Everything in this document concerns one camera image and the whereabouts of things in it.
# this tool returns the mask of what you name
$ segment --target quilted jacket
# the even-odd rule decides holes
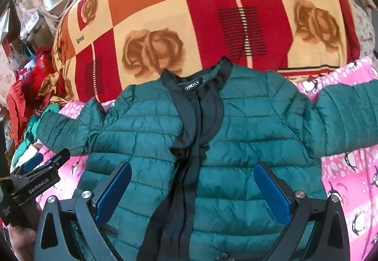
[[[326,197],[321,156],[378,143],[378,81],[326,87],[316,103],[275,72],[223,58],[187,78],[163,71],[126,88],[105,112],[46,113],[38,137],[90,153],[79,188],[128,161],[132,182],[110,225],[127,261],[262,256],[282,230],[253,179],[265,161],[292,189]]]

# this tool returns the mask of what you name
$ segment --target teal fabric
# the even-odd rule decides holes
[[[293,190],[326,198],[320,157],[378,143],[377,94],[378,81],[339,84],[313,103],[275,72],[234,65],[220,91],[224,120],[200,170],[191,260],[269,251],[282,225],[254,182],[254,165],[265,161]],[[158,80],[129,86],[107,113],[95,99],[76,120],[48,112],[37,135],[54,152],[67,147],[72,155],[90,153],[80,189],[93,189],[122,160],[131,164],[132,181],[110,220],[118,236],[110,239],[124,260],[133,261],[168,193],[175,164],[169,148],[181,130],[169,91]]]
[[[12,158],[11,164],[13,167],[17,165],[18,160],[25,153],[28,147],[37,140],[36,136],[37,136],[37,128],[39,126],[39,122],[42,116],[44,115],[44,113],[48,111],[59,113],[60,106],[58,104],[52,103],[48,107],[46,107],[46,109],[44,109],[40,118],[36,117],[35,115],[32,115],[30,117],[29,122],[28,122],[28,127],[23,134],[23,141],[18,146],[16,153],[14,154]]]

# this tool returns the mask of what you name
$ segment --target rose print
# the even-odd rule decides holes
[[[174,31],[131,31],[125,39],[122,63],[135,78],[149,78],[161,74],[164,68],[180,74],[184,56],[184,43]]]
[[[96,17],[97,0],[86,0],[81,8],[81,17],[83,21],[90,24]]]
[[[340,30],[336,19],[329,11],[317,8],[312,2],[294,0],[296,35],[305,43],[324,43],[328,52],[338,51]]]
[[[54,40],[54,45],[52,46],[52,55],[58,55],[58,58],[61,59],[62,54],[62,29],[59,28],[56,32],[56,37]]]
[[[59,72],[48,75],[42,82],[42,85],[39,89],[38,96],[46,97],[46,95],[52,92],[54,95],[57,95],[63,99],[66,99],[67,101],[72,100],[74,97],[74,94],[72,91],[71,81],[69,79],[64,80],[65,94],[56,93],[57,89],[59,89],[58,84],[59,84]]]

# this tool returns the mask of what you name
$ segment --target human hand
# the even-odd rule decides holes
[[[20,261],[33,261],[34,243],[37,233],[33,229],[19,226],[9,228],[9,239],[13,252]]]

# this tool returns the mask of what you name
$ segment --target pink bedsheet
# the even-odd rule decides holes
[[[377,72],[372,68],[371,59],[366,57],[325,77],[297,83],[296,86],[314,101],[325,86],[337,83],[354,85],[373,79],[378,79]],[[76,119],[84,105],[79,101],[70,101],[60,113]],[[105,110],[112,105],[113,101],[103,103]],[[44,154],[44,162],[53,155],[46,147],[42,147],[40,152]],[[51,195],[56,195],[60,200],[71,198],[87,159],[87,155],[74,156],[60,168],[61,181],[37,198],[42,207]],[[322,181],[328,195],[336,194],[343,203],[351,261],[361,261],[378,240],[378,145],[321,160]]]
[[[311,100],[316,100],[327,85],[355,85],[377,79],[371,59],[365,57],[325,77],[296,86]],[[378,145],[322,157],[321,160],[322,181],[327,194],[337,195],[343,203],[350,260],[361,261],[378,241]]]

